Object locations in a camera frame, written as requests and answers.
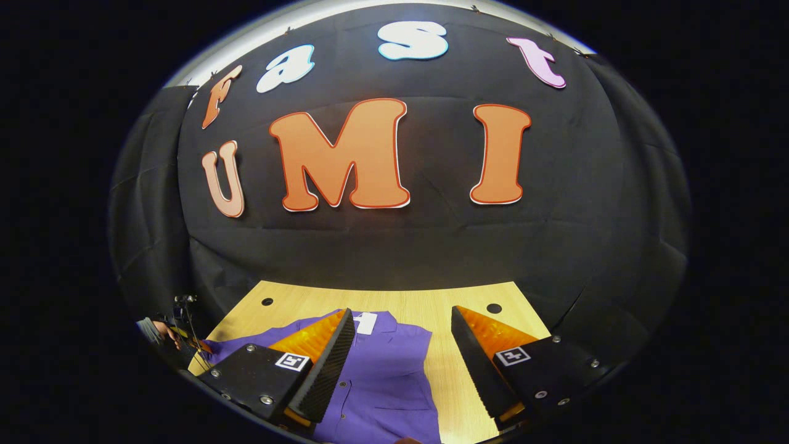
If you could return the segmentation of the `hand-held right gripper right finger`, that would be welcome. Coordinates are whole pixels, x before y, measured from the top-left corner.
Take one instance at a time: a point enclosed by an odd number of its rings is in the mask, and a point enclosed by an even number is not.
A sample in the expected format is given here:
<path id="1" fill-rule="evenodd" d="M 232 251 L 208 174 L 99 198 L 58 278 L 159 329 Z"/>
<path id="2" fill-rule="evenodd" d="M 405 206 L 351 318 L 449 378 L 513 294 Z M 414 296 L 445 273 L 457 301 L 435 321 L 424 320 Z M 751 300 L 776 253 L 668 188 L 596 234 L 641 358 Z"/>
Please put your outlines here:
<path id="1" fill-rule="evenodd" d="M 496 424 L 538 424 L 603 382 L 612 366 L 559 335 L 538 339 L 454 306 L 451 331 L 488 415 Z"/>

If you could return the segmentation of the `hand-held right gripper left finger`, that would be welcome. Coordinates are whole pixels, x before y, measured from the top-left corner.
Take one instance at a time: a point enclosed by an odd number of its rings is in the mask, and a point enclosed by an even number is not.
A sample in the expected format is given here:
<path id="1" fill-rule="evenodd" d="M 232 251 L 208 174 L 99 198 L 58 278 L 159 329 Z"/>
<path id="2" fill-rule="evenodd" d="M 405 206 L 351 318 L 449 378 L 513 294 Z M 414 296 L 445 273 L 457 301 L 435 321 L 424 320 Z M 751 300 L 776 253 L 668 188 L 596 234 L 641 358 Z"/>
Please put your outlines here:
<path id="1" fill-rule="evenodd" d="M 351 310 L 338 310 L 273 345 L 248 342 L 197 379 L 262 421 L 285 430 L 314 430 L 355 334 Z"/>

